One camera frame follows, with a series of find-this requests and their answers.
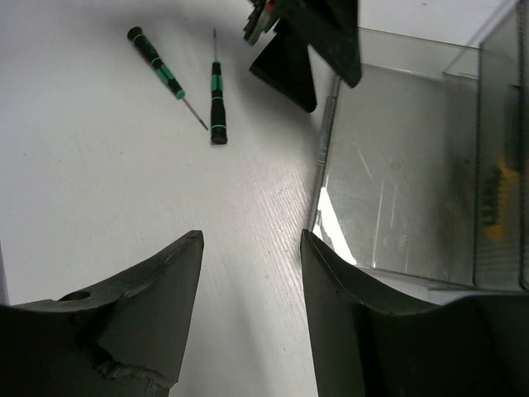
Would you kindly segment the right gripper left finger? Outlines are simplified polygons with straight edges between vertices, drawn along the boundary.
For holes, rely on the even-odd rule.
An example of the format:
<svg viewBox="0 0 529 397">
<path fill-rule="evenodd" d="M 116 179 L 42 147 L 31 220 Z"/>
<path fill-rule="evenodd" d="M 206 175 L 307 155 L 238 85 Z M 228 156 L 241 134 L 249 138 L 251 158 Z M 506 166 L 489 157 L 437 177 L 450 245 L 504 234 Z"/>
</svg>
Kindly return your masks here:
<svg viewBox="0 0 529 397">
<path fill-rule="evenodd" d="M 191 231 L 61 299 L 2 306 L 2 395 L 168 395 L 179 380 L 203 248 L 203 234 Z"/>
</svg>

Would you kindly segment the yellow long nose pliers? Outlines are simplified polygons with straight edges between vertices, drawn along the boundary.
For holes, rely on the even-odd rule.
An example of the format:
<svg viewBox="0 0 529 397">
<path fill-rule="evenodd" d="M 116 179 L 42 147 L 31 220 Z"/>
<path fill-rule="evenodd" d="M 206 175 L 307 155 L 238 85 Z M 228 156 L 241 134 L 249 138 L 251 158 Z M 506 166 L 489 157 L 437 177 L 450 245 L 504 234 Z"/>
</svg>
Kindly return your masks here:
<svg viewBox="0 0 529 397">
<path fill-rule="evenodd" d="M 508 167 L 504 157 L 492 166 L 484 181 L 480 215 L 486 235 L 493 240 L 504 237 L 508 197 L 518 181 L 519 173 Z"/>
</svg>

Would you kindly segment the clear plastic drawer organizer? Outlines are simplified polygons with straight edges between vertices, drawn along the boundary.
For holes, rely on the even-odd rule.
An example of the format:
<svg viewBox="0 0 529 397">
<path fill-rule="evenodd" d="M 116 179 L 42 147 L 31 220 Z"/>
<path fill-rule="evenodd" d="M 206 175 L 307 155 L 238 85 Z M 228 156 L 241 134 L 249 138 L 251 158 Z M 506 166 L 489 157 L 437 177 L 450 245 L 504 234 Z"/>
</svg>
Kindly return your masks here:
<svg viewBox="0 0 529 397">
<path fill-rule="evenodd" d="M 309 229 L 387 282 L 528 290 L 528 4 L 504 1 L 460 44 L 362 28 L 363 76 L 327 99 Z M 519 173 L 489 238 L 484 181 Z"/>
</svg>

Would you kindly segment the green black screwdriver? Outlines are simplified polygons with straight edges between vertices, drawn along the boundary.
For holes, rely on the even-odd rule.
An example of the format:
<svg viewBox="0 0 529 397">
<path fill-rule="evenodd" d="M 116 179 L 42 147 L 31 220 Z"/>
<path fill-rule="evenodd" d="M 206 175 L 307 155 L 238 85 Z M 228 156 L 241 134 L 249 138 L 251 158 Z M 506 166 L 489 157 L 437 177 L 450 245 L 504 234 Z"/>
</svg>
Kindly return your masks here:
<svg viewBox="0 0 529 397">
<path fill-rule="evenodd" d="M 152 45 L 149 39 L 145 36 L 143 30 L 139 26 L 132 27 L 127 32 L 127 39 L 135 47 L 137 52 L 143 60 L 154 70 L 160 81 L 168 88 L 168 90 L 178 99 L 181 100 L 188 110 L 195 116 L 199 123 L 207 130 L 208 127 L 200 118 L 195 109 L 191 106 L 185 98 L 185 90 L 181 84 L 174 77 L 171 70 L 166 66 L 161 59 L 156 48 Z"/>
<path fill-rule="evenodd" d="M 213 53 L 211 76 L 210 134 L 211 143 L 225 145 L 228 142 L 226 128 L 226 110 L 223 98 L 222 67 L 218 59 L 217 32 L 213 30 Z"/>
</svg>

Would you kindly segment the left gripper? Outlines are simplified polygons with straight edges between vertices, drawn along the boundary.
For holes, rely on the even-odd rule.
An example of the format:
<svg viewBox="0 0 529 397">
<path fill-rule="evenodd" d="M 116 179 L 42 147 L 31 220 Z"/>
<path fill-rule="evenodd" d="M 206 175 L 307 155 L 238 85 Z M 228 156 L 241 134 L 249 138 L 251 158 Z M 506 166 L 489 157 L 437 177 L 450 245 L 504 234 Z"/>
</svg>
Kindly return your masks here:
<svg viewBox="0 0 529 397">
<path fill-rule="evenodd" d="M 250 72 L 291 100 L 313 112 L 317 98 L 306 41 L 350 87 L 362 77 L 359 2 L 357 0 L 251 0 L 253 10 L 243 29 L 254 45 L 284 15 L 298 33 L 279 31 L 250 66 Z"/>
</svg>

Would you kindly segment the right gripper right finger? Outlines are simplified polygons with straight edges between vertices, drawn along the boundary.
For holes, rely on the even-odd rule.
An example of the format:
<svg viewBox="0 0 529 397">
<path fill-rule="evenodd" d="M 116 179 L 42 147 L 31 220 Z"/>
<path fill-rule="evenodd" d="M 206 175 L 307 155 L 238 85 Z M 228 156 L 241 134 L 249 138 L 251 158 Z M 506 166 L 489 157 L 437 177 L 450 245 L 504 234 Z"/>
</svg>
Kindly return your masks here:
<svg viewBox="0 0 529 397">
<path fill-rule="evenodd" d="M 528 297 L 432 304 L 301 236 L 303 289 L 321 396 L 525 396 Z"/>
</svg>

